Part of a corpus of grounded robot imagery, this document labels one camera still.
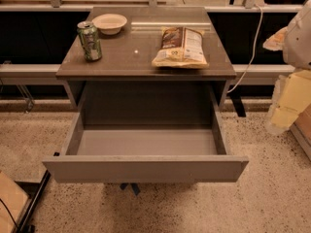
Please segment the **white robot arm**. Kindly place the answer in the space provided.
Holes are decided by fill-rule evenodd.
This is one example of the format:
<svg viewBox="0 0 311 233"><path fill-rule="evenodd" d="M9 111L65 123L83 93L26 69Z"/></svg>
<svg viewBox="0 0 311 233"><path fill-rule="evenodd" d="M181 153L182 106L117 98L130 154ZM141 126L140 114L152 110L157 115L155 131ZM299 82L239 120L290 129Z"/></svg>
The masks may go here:
<svg viewBox="0 0 311 233"><path fill-rule="evenodd" d="M290 23L270 36L263 47L281 50L287 64L311 69L311 0L308 0Z"/></svg>

